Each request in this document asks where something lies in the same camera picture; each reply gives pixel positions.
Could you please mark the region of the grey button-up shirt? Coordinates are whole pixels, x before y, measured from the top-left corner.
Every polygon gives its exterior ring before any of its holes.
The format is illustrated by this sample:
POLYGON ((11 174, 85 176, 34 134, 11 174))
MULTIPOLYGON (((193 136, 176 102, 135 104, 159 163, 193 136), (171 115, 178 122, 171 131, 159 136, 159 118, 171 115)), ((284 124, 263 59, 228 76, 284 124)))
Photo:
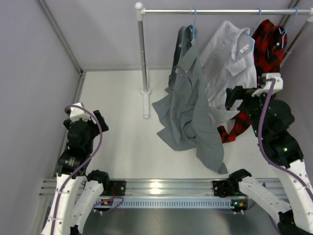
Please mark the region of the grey button-up shirt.
POLYGON ((197 30, 191 25, 179 29, 165 90, 167 95, 152 104, 164 127, 157 135, 175 151, 195 149, 206 168, 226 174, 223 144, 206 99, 197 30))

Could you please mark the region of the light blue wire hanger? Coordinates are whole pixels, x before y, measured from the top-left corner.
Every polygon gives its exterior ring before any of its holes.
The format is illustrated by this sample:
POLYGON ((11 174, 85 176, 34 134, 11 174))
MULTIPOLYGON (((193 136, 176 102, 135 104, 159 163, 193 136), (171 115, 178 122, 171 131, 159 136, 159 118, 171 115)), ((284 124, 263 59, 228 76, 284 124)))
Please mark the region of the light blue wire hanger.
POLYGON ((192 36, 191 43, 194 43, 196 41, 195 31, 196 31, 196 22, 197 22, 197 9, 194 7, 193 11, 194 11, 194 20, 193 20, 193 24, 191 25, 191 28, 190 28, 191 36, 192 36))

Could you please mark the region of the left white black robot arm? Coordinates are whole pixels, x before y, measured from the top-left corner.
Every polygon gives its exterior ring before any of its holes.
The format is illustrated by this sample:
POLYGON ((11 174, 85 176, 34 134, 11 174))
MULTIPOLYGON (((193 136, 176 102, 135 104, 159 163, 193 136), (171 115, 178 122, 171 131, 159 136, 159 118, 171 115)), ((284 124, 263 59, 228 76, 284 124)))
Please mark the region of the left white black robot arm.
POLYGON ((87 167, 100 145, 94 139, 103 138, 109 127, 101 113, 86 110, 80 103, 65 108, 69 118, 66 149, 58 159, 55 194, 43 235, 81 235, 96 199, 111 189, 108 173, 87 167))

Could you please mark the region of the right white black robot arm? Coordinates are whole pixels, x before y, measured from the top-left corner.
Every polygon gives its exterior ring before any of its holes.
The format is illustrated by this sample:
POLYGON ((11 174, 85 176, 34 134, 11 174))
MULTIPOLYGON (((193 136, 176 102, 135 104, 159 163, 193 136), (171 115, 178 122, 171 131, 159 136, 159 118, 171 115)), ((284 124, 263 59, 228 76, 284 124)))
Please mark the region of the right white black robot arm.
POLYGON ((294 122, 289 105, 269 93, 253 96, 255 88, 237 86, 226 90, 225 106, 240 100, 247 113, 258 146, 266 162, 278 176, 287 201, 259 183, 251 173, 240 169, 229 175, 231 194, 244 194, 259 205, 277 224, 282 235, 313 233, 313 187, 306 173, 304 155, 297 140, 288 132, 294 122))

